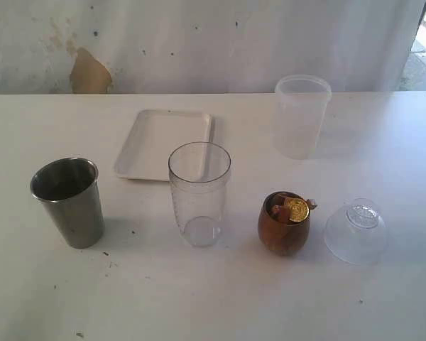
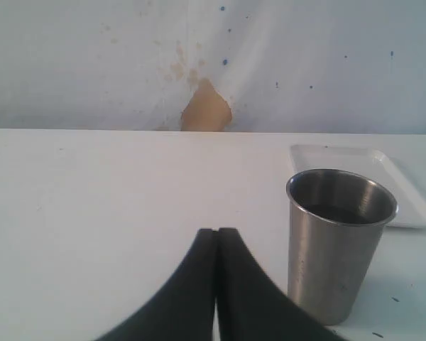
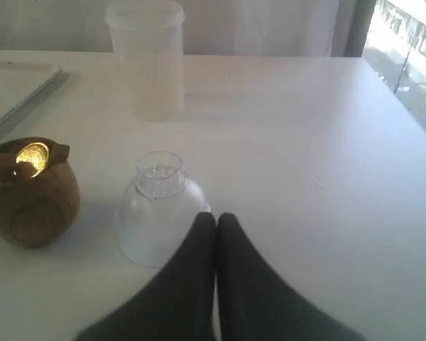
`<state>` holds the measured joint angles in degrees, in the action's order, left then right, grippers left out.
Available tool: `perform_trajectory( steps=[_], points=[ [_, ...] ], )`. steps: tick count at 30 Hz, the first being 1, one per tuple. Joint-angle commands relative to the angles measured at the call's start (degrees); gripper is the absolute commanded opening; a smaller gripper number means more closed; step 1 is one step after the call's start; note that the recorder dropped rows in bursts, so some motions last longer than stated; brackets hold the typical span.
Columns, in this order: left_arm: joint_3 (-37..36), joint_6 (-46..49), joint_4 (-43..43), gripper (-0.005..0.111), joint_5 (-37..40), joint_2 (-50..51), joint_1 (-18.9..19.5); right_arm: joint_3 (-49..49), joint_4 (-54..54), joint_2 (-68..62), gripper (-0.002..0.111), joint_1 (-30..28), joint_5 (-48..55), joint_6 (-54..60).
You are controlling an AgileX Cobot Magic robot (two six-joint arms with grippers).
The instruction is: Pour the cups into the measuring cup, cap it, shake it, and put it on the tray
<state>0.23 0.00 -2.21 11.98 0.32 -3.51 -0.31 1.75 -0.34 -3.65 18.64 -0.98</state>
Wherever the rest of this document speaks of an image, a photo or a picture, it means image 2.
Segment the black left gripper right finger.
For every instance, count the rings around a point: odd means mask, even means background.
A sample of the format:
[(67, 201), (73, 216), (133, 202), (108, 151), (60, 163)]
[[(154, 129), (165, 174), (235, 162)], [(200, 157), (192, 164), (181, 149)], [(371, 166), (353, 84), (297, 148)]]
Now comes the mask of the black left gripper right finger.
[(217, 311), (221, 340), (342, 339), (271, 281), (234, 228), (218, 231)]

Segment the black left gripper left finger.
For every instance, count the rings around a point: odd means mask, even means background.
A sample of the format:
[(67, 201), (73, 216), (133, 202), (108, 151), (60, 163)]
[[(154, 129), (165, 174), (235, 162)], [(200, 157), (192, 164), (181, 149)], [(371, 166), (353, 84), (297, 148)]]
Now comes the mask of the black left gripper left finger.
[(158, 292), (100, 340), (212, 340), (218, 236), (199, 229)]

